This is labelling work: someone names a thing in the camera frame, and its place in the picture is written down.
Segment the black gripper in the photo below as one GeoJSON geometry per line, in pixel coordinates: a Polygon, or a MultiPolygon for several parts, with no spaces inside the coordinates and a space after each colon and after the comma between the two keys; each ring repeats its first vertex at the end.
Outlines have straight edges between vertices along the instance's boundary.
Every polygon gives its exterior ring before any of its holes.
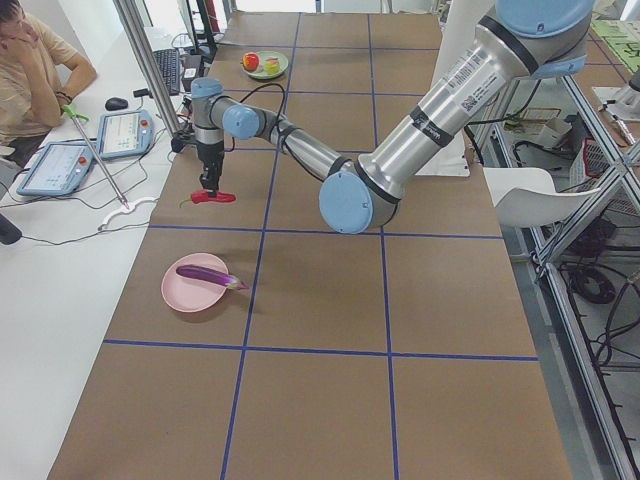
{"type": "Polygon", "coordinates": [[[224,142],[219,141],[213,144],[199,142],[196,149],[198,159],[203,165],[200,184],[204,190],[210,191],[210,196],[217,196],[225,154],[224,142]]]}

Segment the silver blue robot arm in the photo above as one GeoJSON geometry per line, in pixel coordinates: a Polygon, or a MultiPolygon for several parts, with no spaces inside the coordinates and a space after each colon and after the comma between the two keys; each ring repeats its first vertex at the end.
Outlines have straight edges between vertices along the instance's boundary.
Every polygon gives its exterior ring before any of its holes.
{"type": "Polygon", "coordinates": [[[371,153],[349,160],[283,115],[224,95],[214,78],[191,85],[201,184],[218,193],[224,137],[262,138],[320,180],[319,210],[334,231],[358,234],[388,223],[415,174],[516,78],[565,76],[586,61],[591,1],[497,1],[474,40],[371,153]]]}

